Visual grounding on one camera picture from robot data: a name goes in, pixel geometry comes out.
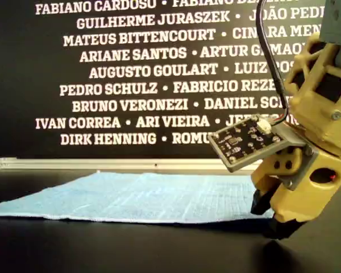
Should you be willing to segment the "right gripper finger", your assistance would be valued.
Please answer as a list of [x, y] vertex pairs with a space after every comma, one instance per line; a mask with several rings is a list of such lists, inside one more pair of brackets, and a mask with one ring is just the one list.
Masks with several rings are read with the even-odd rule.
[[274, 215], [265, 236], [270, 239], [290, 237], [306, 222], [317, 218], [333, 195], [332, 184], [301, 183], [293, 191], [279, 185], [270, 200]]
[[262, 215], [271, 208], [271, 198], [282, 184], [280, 177], [294, 175], [301, 163], [302, 149], [299, 147], [285, 148], [262, 160], [251, 174], [256, 188], [251, 205], [252, 214]]

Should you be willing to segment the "tan right gripper body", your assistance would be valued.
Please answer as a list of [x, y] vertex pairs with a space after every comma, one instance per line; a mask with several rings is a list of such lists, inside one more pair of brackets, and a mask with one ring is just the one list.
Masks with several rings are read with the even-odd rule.
[[294, 193], [307, 197], [331, 197], [341, 186], [341, 156], [316, 146], [303, 149], [302, 162], [294, 175]]

